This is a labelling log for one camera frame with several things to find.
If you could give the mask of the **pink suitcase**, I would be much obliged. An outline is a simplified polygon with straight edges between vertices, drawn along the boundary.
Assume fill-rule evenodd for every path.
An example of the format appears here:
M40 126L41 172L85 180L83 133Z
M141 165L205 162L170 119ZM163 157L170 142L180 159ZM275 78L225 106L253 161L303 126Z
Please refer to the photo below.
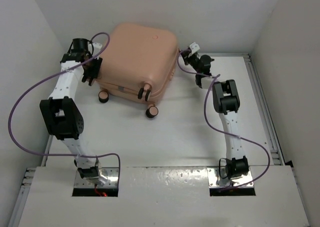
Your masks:
M159 114L157 103L164 96L176 70L178 39L169 30L120 23L100 55L98 99L111 95L146 105L149 119Z

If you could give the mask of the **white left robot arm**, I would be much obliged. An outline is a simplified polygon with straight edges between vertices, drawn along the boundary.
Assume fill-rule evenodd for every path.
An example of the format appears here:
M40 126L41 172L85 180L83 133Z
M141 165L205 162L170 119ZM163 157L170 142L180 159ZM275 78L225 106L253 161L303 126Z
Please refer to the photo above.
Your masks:
M79 82L93 83L98 76L103 45L85 38L75 38L60 61L61 75L39 107L48 133L68 148L80 177L95 186L103 186L108 174L82 138L84 118L75 103Z

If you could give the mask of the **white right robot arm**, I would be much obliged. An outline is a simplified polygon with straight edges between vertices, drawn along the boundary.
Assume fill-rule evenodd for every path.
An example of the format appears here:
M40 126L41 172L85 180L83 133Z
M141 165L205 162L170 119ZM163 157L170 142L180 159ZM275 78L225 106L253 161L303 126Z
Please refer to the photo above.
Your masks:
M211 62L214 61L209 55L199 56L190 50L183 50L180 53L184 64L190 65L195 70L195 83L198 87L204 88L206 82L207 90L212 94L213 108L218 113L226 144L226 155L224 173L220 173L221 179L234 180L246 176L249 172L248 159L242 147L242 141L238 128L238 111L240 108L240 97L236 82L233 79L219 81L211 74Z

